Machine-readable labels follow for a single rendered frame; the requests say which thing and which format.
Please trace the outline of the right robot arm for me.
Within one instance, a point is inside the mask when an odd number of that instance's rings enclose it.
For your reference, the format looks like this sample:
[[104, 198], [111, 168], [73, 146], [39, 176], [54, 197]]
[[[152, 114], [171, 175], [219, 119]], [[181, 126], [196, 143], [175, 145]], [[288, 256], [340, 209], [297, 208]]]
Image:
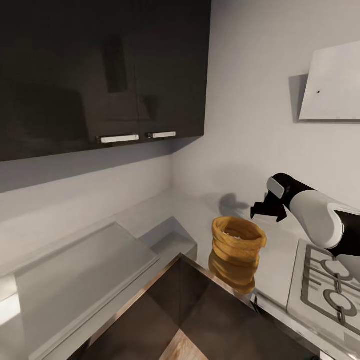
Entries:
[[251, 207], [251, 218], [277, 217], [279, 223], [287, 216], [286, 206], [310, 242], [331, 252], [360, 283], [360, 209], [315, 191], [287, 174], [270, 177], [267, 189], [264, 202]]

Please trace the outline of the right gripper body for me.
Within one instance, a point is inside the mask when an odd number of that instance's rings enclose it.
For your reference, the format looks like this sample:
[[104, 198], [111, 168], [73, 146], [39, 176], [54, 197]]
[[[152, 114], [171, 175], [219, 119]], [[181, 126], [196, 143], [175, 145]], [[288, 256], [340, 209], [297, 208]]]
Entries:
[[256, 202], [254, 204], [255, 214], [261, 216], [271, 216], [278, 218], [286, 218], [287, 214], [284, 205], [273, 206], [268, 203], [267, 199], [264, 202]]

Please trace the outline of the popcorn bag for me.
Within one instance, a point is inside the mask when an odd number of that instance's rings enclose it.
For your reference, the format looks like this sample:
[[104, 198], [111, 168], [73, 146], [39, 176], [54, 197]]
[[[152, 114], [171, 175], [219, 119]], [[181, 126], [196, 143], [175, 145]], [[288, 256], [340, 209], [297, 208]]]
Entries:
[[259, 252], [266, 247], [267, 236], [258, 225], [242, 218], [219, 216], [211, 229], [212, 247], [219, 258], [240, 268], [259, 266]]

